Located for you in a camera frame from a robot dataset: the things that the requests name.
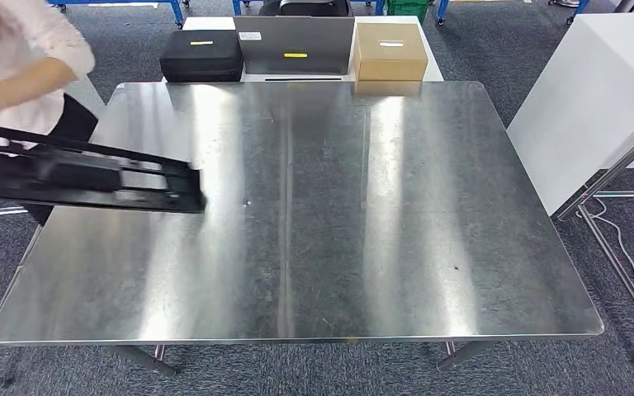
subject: white label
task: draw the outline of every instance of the white label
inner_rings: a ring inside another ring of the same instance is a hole
[[[259,41],[261,40],[261,32],[260,31],[240,31],[239,39],[246,40],[246,41]]]
[[[381,47],[404,47],[405,43],[400,40],[380,40]]]

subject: woman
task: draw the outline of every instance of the woman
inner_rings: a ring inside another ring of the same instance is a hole
[[[81,34],[46,0],[0,0],[0,127],[88,141],[96,117],[61,89],[94,63]],[[0,155],[0,167],[13,159]],[[40,224],[52,210],[24,206]]]

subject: blue metal frame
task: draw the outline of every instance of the blue metal frame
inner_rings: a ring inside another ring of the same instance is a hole
[[[584,12],[584,9],[589,4],[589,1],[590,0],[580,0],[579,6],[575,9],[575,13],[568,18],[568,22],[571,23],[575,19],[575,16]],[[446,20],[446,18],[444,18],[446,16],[446,7],[448,7],[448,0],[441,0],[438,4],[438,11],[436,12],[436,19],[439,25]]]
[[[263,0],[232,0],[232,8],[235,15],[242,15],[243,2],[263,2]],[[374,2],[376,4],[376,15],[382,15],[382,9],[385,6],[385,0],[351,0],[351,2]]]
[[[589,0],[580,0],[580,4],[575,9],[575,13],[572,14],[572,16],[574,17],[577,14],[581,14],[582,12],[584,12],[584,9],[587,7],[587,4],[589,4]]]
[[[439,25],[445,21],[443,17],[446,16],[446,7],[448,7],[448,0],[441,0],[438,4],[438,11],[436,11],[436,21]]]
[[[182,0],[48,0],[55,6],[67,5],[67,4],[106,4],[106,3],[128,3],[128,2],[167,2],[171,4],[173,9],[173,15],[176,17],[176,24],[183,25],[183,13],[181,12],[181,6],[178,4]]]

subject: metal tabletop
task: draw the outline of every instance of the metal tabletop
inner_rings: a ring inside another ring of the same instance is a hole
[[[128,83],[93,141],[193,162],[205,214],[57,208],[0,343],[582,338],[603,324],[485,89]]]

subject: black box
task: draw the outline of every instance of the black box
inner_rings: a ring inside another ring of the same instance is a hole
[[[159,59],[170,83],[239,81],[244,57],[236,31],[174,31]]]

